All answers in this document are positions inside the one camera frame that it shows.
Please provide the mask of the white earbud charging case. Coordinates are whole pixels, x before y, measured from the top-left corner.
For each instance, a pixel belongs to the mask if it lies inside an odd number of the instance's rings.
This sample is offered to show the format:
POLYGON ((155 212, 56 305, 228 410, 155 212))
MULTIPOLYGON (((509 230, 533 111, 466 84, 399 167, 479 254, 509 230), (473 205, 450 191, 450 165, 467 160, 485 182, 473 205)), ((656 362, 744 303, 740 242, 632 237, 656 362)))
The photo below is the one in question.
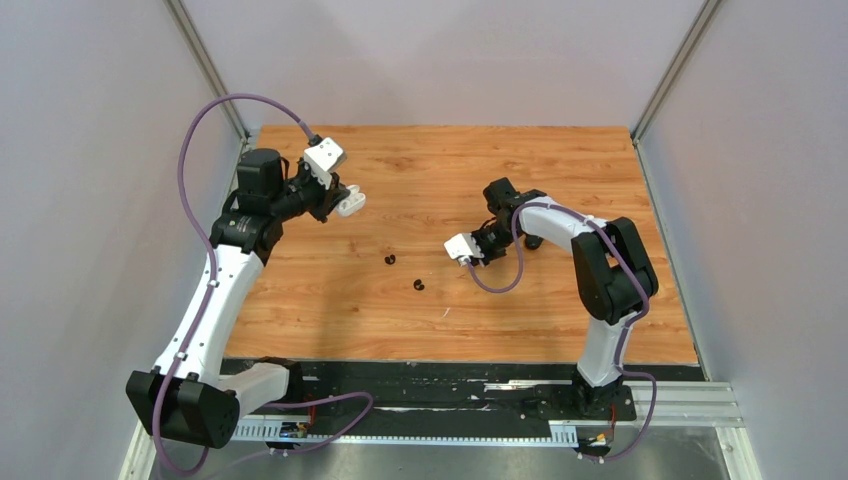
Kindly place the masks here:
POLYGON ((339 201, 334 212, 340 217, 350 217, 360 211, 367 201, 364 192, 358 185, 350 185, 346 188, 347 195, 339 201))

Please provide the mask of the black earbud charging case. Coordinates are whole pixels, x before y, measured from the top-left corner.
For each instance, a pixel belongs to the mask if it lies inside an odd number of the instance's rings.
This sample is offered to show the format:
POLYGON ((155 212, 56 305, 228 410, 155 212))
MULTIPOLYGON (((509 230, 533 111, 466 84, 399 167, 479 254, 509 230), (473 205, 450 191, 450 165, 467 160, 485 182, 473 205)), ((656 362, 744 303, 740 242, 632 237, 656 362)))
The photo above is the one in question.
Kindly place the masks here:
POLYGON ((541 247, 544 240, 541 237, 534 235, 526 235, 524 237, 524 246, 528 250, 537 250, 541 247))

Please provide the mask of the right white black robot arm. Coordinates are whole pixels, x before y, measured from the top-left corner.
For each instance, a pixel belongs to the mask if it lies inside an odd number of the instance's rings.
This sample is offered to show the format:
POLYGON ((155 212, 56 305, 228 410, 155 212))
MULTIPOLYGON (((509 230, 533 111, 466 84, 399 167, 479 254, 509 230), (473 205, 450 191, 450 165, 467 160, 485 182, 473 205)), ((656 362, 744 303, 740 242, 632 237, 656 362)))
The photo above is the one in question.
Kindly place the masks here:
POLYGON ((648 313, 659 287, 635 223, 579 213, 539 190, 520 192, 507 178, 491 182, 483 196, 493 217, 466 236, 469 251, 460 263, 486 266, 504 257, 509 246, 522 259, 544 242, 570 254, 578 295, 590 316, 571 403, 584 417, 598 416, 621 383, 630 329, 648 313))

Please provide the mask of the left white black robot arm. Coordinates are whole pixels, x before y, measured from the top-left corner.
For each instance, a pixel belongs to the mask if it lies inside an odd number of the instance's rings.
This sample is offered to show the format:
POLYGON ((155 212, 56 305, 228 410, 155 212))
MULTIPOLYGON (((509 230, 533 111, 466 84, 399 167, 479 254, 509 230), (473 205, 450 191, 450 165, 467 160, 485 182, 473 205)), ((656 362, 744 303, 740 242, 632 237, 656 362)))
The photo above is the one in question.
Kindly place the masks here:
POLYGON ((284 222, 304 214, 325 222, 349 216, 365 201, 358 186, 337 173, 346 152, 326 139, 307 148, 292 177, 274 149, 243 154, 236 189, 204 240, 209 258, 172 341, 149 371, 134 371, 126 394, 146 432, 219 449, 241 418, 266 404, 298 411, 306 386, 294 362, 265 358, 224 378, 224 351, 247 294, 283 236, 284 222))

